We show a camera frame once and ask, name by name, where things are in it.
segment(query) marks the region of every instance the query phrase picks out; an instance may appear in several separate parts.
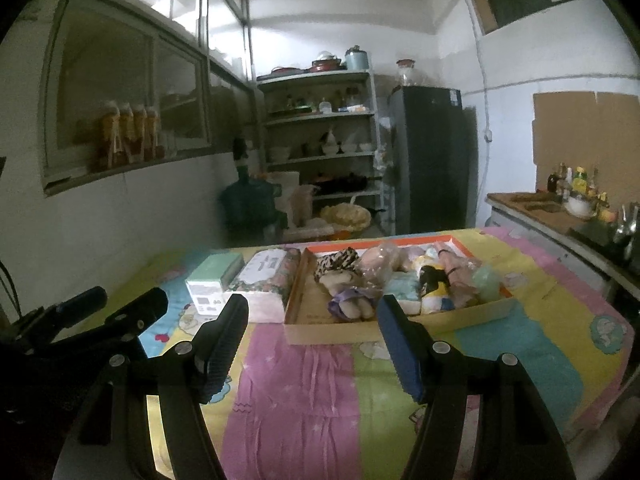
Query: silver screw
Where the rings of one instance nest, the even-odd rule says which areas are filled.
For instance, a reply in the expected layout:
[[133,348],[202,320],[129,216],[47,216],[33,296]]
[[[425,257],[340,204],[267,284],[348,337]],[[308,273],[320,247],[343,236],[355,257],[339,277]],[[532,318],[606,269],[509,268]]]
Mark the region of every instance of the silver screw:
[[124,355],[116,354],[109,359],[109,364],[113,367],[120,366],[124,364]]
[[502,354],[502,362],[507,366],[515,366],[518,364],[518,358],[513,354]]
[[175,346],[175,353],[177,353],[178,355],[184,355],[191,352],[191,349],[193,349],[193,345],[191,343],[189,343],[188,341],[180,341]]
[[433,351],[436,352],[436,354],[448,354],[449,351],[451,350],[451,347],[449,346],[448,343],[445,343],[444,341],[436,341],[433,344]]

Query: pink stripe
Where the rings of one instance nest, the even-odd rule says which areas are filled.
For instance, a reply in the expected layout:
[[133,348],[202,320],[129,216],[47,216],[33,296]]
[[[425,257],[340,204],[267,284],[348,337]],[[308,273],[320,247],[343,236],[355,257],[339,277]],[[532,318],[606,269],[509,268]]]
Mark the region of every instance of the pink stripe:
[[361,478],[360,409],[350,345],[289,346],[254,329],[226,425],[229,480]]
[[622,377],[625,373],[634,340],[634,329],[622,314],[553,256],[550,256],[542,248],[532,244],[526,238],[512,238],[509,232],[504,227],[487,227],[481,233],[499,238],[511,247],[519,249],[523,254],[531,256],[539,267],[558,280],[558,283],[561,283],[566,290],[583,303],[594,316],[611,316],[626,327],[626,337],[622,343],[622,362],[615,377],[576,421],[581,427],[597,427],[604,420],[608,407],[615,401],[620,392],[620,384],[622,384]]

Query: green and white box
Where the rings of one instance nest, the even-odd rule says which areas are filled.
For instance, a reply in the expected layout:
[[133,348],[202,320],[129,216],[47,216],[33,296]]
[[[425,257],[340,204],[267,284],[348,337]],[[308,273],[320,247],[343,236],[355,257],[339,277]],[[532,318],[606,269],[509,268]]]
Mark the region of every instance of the green and white box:
[[212,254],[184,280],[198,314],[219,316],[225,306],[222,293],[243,267],[240,253]]

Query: black cable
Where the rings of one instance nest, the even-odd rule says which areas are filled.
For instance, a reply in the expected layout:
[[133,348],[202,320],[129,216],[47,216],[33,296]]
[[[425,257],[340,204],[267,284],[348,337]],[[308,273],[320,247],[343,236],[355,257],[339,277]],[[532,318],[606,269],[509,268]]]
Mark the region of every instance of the black cable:
[[6,285],[4,284],[4,280],[2,278],[0,278],[0,282],[2,282],[2,286],[4,287],[4,290],[6,290],[6,294],[9,297],[9,300],[11,300],[11,303],[13,303],[15,311],[18,313],[18,318],[22,319],[22,310],[20,309],[20,300],[18,300],[18,292],[15,290],[14,280],[12,279],[11,274],[9,274],[9,270],[4,266],[4,263],[2,263],[2,260],[0,260],[0,269],[2,269],[2,272],[5,273],[6,278],[9,281],[11,292],[14,295],[13,298],[11,297],[11,294],[9,294],[9,291],[7,290]]

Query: colorful tablecloth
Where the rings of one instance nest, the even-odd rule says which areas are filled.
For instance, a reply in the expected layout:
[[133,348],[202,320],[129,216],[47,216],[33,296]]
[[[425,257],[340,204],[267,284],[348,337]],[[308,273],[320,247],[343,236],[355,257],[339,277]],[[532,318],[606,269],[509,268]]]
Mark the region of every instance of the colorful tablecloth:
[[[439,337],[467,355],[516,354],[561,431],[599,425],[620,387],[632,328],[527,240],[500,228],[452,234],[505,277],[519,306],[507,318]],[[248,259],[255,249],[242,252]],[[166,349],[191,337],[178,324],[197,329],[188,297],[174,290],[184,286],[186,269],[197,259],[164,256],[110,299],[112,312],[144,286],[171,292],[167,315],[143,337],[150,354],[158,351],[155,342]],[[156,466],[171,476],[158,400],[148,403]],[[477,399],[470,397],[467,411],[469,422],[478,419]],[[289,346],[282,326],[263,324],[247,329],[227,384],[202,413],[230,480],[387,480],[401,476],[420,406],[402,391],[383,344]],[[469,430],[459,478],[466,478],[472,442]]]

